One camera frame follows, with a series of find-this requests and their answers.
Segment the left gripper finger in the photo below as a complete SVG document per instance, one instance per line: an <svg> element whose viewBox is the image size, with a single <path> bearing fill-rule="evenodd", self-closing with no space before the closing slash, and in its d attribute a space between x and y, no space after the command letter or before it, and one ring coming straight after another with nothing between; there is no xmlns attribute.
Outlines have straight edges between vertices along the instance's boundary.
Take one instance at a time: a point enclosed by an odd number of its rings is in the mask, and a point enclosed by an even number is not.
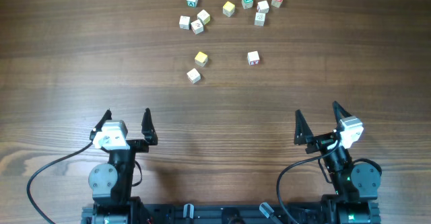
<svg viewBox="0 0 431 224"><path fill-rule="evenodd" d="M148 145L158 144L158 136L152 122L152 115L149 108L145 109L145 113L143 115L141 133Z"/></svg>
<svg viewBox="0 0 431 224"><path fill-rule="evenodd" d="M111 120L112 119L112 112L110 110L107 110L103 117L100 119L100 121L96 124L96 126L92 129L92 131L90 132L90 140L93 141L96 134L98 132L102 131L102 126L103 124L107 121L107 120Z"/></svg>

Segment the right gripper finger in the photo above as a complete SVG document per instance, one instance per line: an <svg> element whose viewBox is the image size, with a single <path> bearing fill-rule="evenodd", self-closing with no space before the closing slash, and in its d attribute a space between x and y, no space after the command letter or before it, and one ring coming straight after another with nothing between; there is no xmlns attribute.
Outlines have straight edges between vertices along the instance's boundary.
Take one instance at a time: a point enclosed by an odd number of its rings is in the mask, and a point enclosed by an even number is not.
<svg viewBox="0 0 431 224"><path fill-rule="evenodd" d="M352 115L346 111L337 101L334 101L332 103L335 120L336 122L339 122L342 119L351 118Z"/></svg>
<svg viewBox="0 0 431 224"><path fill-rule="evenodd" d="M313 140L313 133L305 120L301 110L295 111L296 126L294 131L294 144L305 145Z"/></svg>

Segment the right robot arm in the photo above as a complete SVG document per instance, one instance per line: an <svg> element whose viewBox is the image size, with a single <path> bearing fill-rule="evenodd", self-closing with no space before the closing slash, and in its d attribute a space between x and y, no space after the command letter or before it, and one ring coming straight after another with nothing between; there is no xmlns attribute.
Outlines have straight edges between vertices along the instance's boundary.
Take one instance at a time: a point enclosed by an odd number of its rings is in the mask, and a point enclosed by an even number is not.
<svg viewBox="0 0 431 224"><path fill-rule="evenodd" d="M306 145L306 153L320 153L319 167L335 194L318 202L290 203L288 210L298 223L380 223L378 188L382 169L369 159L353 160L348 149L364 131L362 121L333 102L336 128L313 135L303 114L296 111L294 143Z"/></svg>

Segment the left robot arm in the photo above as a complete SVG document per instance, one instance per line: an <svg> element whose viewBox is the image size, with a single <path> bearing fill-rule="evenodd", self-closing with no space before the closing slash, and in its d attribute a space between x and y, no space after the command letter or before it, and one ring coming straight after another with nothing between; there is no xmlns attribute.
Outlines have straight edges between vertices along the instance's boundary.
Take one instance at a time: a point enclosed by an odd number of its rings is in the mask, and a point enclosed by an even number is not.
<svg viewBox="0 0 431 224"><path fill-rule="evenodd" d="M137 153L147 153L149 146L158 144L150 109L146 109L141 123L142 139L128 140L123 120L113 120L107 110L90 133L97 149L108 153L108 162L94 167L88 184L92 189L94 205L82 209L81 222L86 224L153 223L154 219L139 197L131 196L133 172L140 165Z"/></svg>

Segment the red drawing wooden block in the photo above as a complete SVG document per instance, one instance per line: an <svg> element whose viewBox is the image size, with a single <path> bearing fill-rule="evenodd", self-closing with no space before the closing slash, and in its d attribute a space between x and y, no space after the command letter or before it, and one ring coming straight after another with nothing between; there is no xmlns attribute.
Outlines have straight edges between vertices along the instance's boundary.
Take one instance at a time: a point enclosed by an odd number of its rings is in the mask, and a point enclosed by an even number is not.
<svg viewBox="0 0 431 224"><path fill-rule="evenodd" d="M204 31L203 23L200 20L191 22L191 29L194 34L200 34Z"/></svg>

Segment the pale drawing wooden block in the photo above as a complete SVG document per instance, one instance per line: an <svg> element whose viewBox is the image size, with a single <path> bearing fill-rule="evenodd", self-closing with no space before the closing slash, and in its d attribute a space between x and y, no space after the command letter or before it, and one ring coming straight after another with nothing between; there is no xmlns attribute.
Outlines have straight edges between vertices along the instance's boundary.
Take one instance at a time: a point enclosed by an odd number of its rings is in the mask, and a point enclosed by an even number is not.
<svg viewBox="0 0 431 224"><path fill-rule="evenodd" d="M187 77L192 84L195 84L201 79L201 74L196 68L193 68L187 73Z"/></svg>

